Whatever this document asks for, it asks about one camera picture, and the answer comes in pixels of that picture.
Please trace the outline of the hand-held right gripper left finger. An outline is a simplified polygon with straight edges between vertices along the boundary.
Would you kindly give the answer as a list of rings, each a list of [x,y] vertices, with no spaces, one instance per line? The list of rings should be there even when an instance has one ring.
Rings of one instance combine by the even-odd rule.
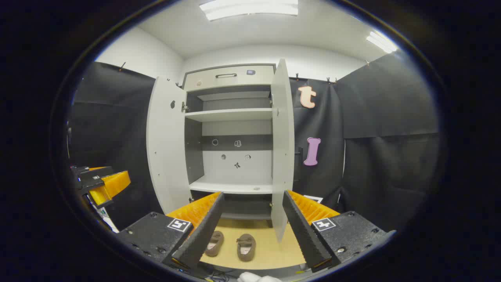
[[[195,269],[218,225],[224,202],[224,193],[216,192],[167,215],[150,212],[117,236],[147,259]]]

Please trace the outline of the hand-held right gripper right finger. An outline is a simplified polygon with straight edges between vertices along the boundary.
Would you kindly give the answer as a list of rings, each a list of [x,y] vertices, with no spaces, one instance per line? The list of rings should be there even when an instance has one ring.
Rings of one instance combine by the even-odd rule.
[[[385,245],[396,232],[384,231],[355,211],[339,213],[290,190],[283,193],[282,205],[313,273],[354,261]]]

